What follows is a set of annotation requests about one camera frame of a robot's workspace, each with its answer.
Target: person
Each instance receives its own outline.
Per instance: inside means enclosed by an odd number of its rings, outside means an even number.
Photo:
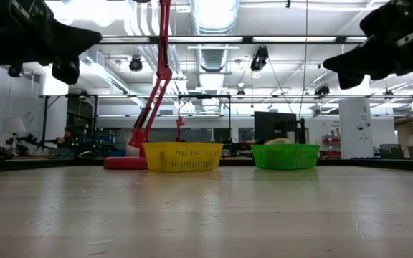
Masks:
[[[57,137],[56,144],[58,148],[71,148],[72,147],[72,130],[69,127],[65,127],[65,134],[63,137]]]

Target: green basket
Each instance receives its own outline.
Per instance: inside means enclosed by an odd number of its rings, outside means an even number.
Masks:
[[[319,145],[253,145],[252,154],[258,168],[295,170],[316,167]]]

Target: black monitor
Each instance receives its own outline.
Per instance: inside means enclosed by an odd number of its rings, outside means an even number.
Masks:
[[[297,135],[296,114],[255,112],[255,140],[287,138],[288,132],[295,132]]]

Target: table surface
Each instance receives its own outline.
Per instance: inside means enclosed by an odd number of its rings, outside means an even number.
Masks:
[[[1,172],[0,257],[413,257],[413,172]]]

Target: yellow basket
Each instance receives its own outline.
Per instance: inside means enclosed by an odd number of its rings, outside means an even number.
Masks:
[[[144,152],[151,171],[208,171],[219,167],[222,144],[145,143]]]

